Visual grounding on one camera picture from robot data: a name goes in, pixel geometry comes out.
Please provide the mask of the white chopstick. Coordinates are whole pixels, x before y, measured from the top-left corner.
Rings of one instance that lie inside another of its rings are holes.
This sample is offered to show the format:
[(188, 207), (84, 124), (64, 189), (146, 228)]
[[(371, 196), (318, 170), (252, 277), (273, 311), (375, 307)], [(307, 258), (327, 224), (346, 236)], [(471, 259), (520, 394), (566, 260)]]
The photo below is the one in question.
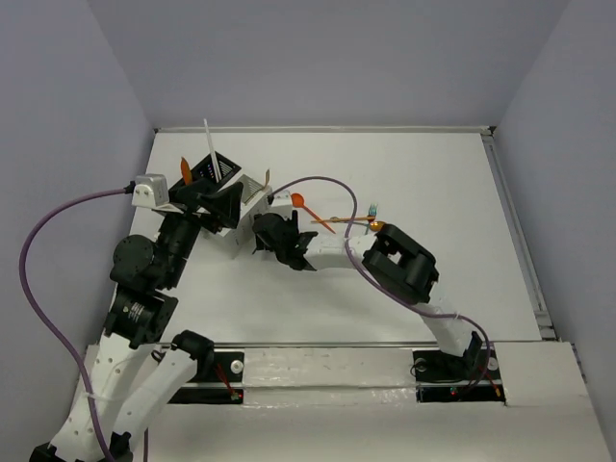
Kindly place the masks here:
[(213, 172), (215, 175), (215, 180), (218, 183), (222, 179), (222, 174), (219, 168), (218, 154), (215, 150), (213, 139), (212, 139), (211, 132), (210, 132), (210, 127), (208, 124), (208, 120), (206, 118), (203, 119), (203, 125), (204, 125), (205, 134), (206, 134), (208, 148), (210, 151), (211, 164), (212, 164)]

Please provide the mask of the gold metal fork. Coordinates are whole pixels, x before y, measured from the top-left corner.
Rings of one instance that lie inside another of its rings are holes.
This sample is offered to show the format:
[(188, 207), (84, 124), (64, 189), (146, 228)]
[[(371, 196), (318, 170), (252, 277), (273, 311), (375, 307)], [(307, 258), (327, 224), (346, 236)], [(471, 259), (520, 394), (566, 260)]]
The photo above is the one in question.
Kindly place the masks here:
[(270, 170), (267, 169), (265, 172), (265, 179), (263, 182), (259, 182), (256, 179), (244, 174), (240, 178), (240, 182), (244, 185), (243, 194), (242, 194), (242, 203), (244, 205), (248, 204), (255, 195), (260, 192), (263, 192), (268, 186), (270, 182)]

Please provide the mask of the orange plastic knife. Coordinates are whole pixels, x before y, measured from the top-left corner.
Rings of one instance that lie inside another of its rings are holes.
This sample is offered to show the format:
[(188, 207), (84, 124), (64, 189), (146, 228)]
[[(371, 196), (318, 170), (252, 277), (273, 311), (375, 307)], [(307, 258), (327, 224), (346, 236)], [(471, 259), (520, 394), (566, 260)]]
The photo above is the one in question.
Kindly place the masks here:
[(188, 161), (184, 157), (181, 158), (180, 170), (184, 184), (186, 186), (190, 185), (193, 182), (193, 174)]

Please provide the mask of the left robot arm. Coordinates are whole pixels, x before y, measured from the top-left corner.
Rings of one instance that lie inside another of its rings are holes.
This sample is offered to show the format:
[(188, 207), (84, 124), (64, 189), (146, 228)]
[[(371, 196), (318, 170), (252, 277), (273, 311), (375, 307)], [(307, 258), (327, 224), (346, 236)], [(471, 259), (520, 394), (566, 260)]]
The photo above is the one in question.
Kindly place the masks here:
[[(43, 217), (20, 251), (22, 290), (39, 319), (63, 344), (78, 366), (84, 390), (58, 433), (33, 449), (33, 461), (131, 461), (139, 441), (161, 409), (190, 379), (201, 380), (213, 368), (215, 344), (190, 330), (177, 334), (155, 371), (133, 385), (142, 365), (161, 341), (178, 305), (167, 295), (182, 276), (201, 231), (234, 229), (241, 217), (244, 187), (220, 188), (207, 179), (167, 186), (162, 175), (144, 175), (121, 189), (73, 199)], [(59, 213), (82, 203), (120, 194), (136, 207), (164, 219), (155, 240), (130, 235), (115, 247), (110, 273), (115, 297), (103, 323), (91, 366), (34, 298), (26, 275), (34, 237)]]

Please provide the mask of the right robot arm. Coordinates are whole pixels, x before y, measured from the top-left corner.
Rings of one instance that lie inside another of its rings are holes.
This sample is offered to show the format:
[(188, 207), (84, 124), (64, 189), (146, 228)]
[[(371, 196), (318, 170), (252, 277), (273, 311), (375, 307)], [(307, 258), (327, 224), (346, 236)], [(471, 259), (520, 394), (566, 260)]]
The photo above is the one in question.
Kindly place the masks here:
[(435, 257), (393, 224), (373, 235), (348, 237), (301, 232), (297, 213), (258, 215), (252, 225), (256, 249), (274, 254), (293, 270), (358, 270), (393, 301), (418, 314), (434, 336), (435, 366), (446, 381), (475, 384), (483, 378), (485, 332), (468, 317), (430, 302), (439, 280)]

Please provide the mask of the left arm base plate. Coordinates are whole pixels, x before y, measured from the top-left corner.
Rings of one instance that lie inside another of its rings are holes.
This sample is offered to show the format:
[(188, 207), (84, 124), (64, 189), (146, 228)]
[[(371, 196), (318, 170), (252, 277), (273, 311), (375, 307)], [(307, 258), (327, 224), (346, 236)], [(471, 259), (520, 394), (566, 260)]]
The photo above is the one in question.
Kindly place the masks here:
[(211, 366), (198, 366), (169, 404), (241, 405), (244, 403), (244, 351), (216, 349)]

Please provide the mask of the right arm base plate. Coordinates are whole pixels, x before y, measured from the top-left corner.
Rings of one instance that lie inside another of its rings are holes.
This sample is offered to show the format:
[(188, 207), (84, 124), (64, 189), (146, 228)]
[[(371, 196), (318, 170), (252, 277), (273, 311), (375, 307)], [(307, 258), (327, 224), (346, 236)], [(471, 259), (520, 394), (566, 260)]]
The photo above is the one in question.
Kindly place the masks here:
[(436, 349), (416, 350), (410, 374), (415, 379), (419, 403), (506, 402), (497, 354), (492, 350), (489, 362), (485, 350), (477, 365), (464, 370), (457, 358), (449, 358)]

